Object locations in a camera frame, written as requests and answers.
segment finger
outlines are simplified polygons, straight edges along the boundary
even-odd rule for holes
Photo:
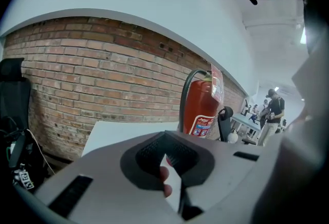
[[[173,192],[173,189],[169,185],[163,185],[163,192],[165,197],[169,197],[171,193]]]
[[[160,166],[160,179],[164,182],[169,177],[169,170],[165,166]]]

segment white table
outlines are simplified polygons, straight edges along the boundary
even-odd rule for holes
[[[250,129],[253,129],[255,131],[252,139],[254,139],[254,137],[256,135],[259,134],[259,132],[261,131],[261,126],[260,124],[255,124],[251,119],[249,119],[251,117],[250,114],[247,114],[247,116],[244,116],[242,114],[234,114],[232,116],[232,120],[240,123],[240,126],[239,128],[241,127],[241,125],[245,125],[246,127],[250,128]]]
[[[116,122],[96,122],[82,152],[82,156],[92,150],[125,141],[134,137],[147,135],[165,130],[176,131],[178,122],[171,123],[116,123]],[[178,211],[180,199],[181,178],[171,167],[164,156],[161,166],[165,166],[169,170],[169,177],[164,182],[171,186],[173,192],[166,198],[169,205],[174,211]]]

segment fire extinguisher hose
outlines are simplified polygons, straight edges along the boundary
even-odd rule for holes
[[[184,127],[184,113],[185,113],[185,103],[186,103],[187,93],[189,91],[189,87],[192,82],[192,79],[197,73],[207,75],[207,72],[205,70],[202,70],[202,69],[193,70],[187,76],[183,90],[181,92],[180,106],[179,106],[179,125],[178,125],[178,129],[181,133],[183,132],[183,127]]]

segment fire extinguisher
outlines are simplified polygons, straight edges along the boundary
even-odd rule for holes
[[[202,81],[193,77],[201,73],[206,76]],[[179,131],[204,138],[216,116],[219,103],[211,95],[211,75],[197,69],[192,71],[184,84],[179,107]]]

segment cap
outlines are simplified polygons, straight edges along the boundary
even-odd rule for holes
[[[273,94],[275,94],[275,93],[276,93],[276,91],[274,89],[268,90],[268,94],[267,94],[266,98],[271,98],[273,96]]]

